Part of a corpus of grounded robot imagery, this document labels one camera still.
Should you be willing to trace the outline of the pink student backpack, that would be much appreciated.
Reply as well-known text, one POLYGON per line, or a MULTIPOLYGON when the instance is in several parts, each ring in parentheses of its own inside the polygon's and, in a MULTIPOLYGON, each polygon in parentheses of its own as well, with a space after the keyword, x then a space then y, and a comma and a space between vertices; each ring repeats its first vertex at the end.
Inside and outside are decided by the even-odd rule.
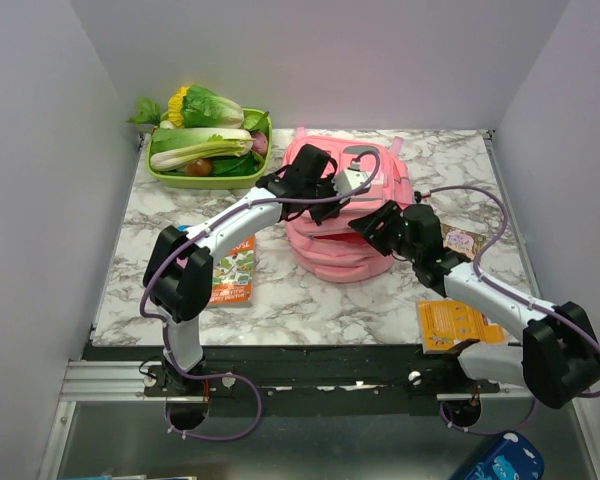
POLYGON ((392 266, 394 259, 377 252, 349 227, 348 222, 372 213, 389 200, 402 208, 413 202, 408 168, 399 159, 402 143, 403 139, 396 137, 386 148, 365 141, 309 135, 302 128, 296 130, 295 139, 282 160, 285 166, 292 163, 305 145, 313 145, 335 160, 336 165, 327 167, 326 174, 344 171, 364 151, 374 151, 381 159, 381 167, 370 190, 353 197, 337 218, 318 225, 305 212, 285 224, 287 238, 300 266, 316 277, 334 283, 362 281, 392 266))

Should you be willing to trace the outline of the illustrated picture book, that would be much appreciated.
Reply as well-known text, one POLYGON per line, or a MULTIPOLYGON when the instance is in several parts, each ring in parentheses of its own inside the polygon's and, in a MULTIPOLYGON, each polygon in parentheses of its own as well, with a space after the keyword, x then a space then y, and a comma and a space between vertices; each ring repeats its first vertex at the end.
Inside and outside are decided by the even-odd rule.
POLYGON ((465 255, 470 260, 482 250, 487 240, 482 234, 467 231, 449 224, 441 224, 443 246, 465 255))

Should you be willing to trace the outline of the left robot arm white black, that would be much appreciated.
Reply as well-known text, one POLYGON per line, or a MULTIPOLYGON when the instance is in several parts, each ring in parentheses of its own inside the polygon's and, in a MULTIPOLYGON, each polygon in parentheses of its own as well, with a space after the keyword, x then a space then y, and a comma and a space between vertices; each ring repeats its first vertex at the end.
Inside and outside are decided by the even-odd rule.
POLYGON ((187 230, 173 226, 157 237, 143 277, 140 314, 162 323, 163 357, 171 365, 167 382, 181 395, 194 393, 205 377, 199 316, 212 296, 214 268, 259 231, 312 207, 339 211, 364 191, 375 175, 355 160, 351 168, 327 173, 335 160, 305 145, 291 164, 261 177, 244 197, 187 230))

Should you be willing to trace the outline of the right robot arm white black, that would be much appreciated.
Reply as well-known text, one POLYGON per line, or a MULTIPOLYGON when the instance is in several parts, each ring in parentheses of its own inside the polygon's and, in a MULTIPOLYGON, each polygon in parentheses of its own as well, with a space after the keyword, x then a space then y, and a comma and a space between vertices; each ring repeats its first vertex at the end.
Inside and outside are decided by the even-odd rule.
POLYGON ((559 409, 600 381, 600 346, 586 312, 526 295, 477 270, 443 243, 440 221, 429 205, 400 208, 389 201, 350 221, 350 227, 384 256, 408 260, 417 279, 503 327, 514 346, 473 343, 440 367, 440 379, 460 392, 475 380, 527 388, 542 404, 559 409))

